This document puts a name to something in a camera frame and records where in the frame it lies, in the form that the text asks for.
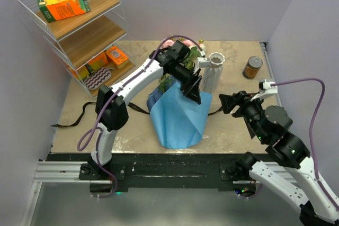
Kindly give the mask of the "blue wrapping paper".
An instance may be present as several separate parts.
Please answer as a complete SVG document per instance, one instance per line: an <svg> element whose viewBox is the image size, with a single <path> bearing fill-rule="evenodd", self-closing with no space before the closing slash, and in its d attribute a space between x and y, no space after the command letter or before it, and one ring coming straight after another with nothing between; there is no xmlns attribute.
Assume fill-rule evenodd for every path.
<svg viewBox="0 0 339 226"><path fill-rule="evenodd" d="M198 144L205 131L212 94L200 92L201 104L186 98L180 83L172 77L172 85L161 93L156 87L146 102L153 127L161 146L186 149Z"/></svg>

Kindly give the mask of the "small pink rose stem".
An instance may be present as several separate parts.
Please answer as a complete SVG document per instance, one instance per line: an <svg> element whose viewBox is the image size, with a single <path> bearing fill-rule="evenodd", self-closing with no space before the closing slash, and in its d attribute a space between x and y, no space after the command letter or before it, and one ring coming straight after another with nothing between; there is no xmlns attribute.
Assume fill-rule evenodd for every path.
<svg viewBox="0 0 339 226"><path fill-rule="evenodd" d="M195 68L195 61L198 57L201 57L201 51L188 39L182 40L182 43L189 48L189 53L184 57L184 60L182 60L182 64L185 68L193 70Z"/></svg>

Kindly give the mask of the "large pink rose stem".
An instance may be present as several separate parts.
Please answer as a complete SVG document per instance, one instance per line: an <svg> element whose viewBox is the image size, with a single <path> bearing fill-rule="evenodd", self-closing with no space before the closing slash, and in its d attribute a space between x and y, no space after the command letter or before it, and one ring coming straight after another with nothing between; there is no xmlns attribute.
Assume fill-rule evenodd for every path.
<svg viewBox="0 0 339 226"><path fill-rule="evenodd" d="M169 47L173 46L174 43L175 43L175 40L173 40L173 39L168 39L168 40L166 40L165 42L163 42L163 44L161 45L160 48L161 48L161 49L169 48Z"/></svg>

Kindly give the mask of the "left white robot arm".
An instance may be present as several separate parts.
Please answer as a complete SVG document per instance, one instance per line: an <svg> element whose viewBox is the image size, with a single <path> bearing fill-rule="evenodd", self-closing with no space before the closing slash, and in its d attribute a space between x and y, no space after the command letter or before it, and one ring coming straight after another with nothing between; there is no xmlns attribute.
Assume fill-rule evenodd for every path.
<svg viewBox="0 0 339 226"><path fill-rule="evenodd" d="M164 75L170 75L179 82L184 97L201 104L200 68L188 69L184 65L191 53L191 47L180 40L167 47L164 44L165 41L162 41L149 59L123 81L110 87L103 85L99 89L95 106L96 121L77 144L77 150L83 151L95 131L99 132L89 161L91 173L97 179L108 178L114 184L118 182L116 173L108 165L112 159L111 150L115 137L128 121L128 104L150 83Z"/></svg>

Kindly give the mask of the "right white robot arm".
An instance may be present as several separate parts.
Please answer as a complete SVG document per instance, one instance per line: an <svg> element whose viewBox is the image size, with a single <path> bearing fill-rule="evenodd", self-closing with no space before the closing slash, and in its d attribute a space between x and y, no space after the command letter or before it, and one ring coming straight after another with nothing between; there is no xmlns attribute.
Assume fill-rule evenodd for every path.
<svg viewBox="0 0 339 226"><path fill-rule="evenodd" d="M232 180L259 181L289 203L297 212L303 225L338 225L337 196L325 188L327 184L317 179L315 159L303 141L289 131L293 121L281 106L262 108L263 100L254 94L240 91L220 94L223 112L244 119L249 132L255 135L266 152L297 182L294 186L251 152L246 152L225 172Z"/></svg>

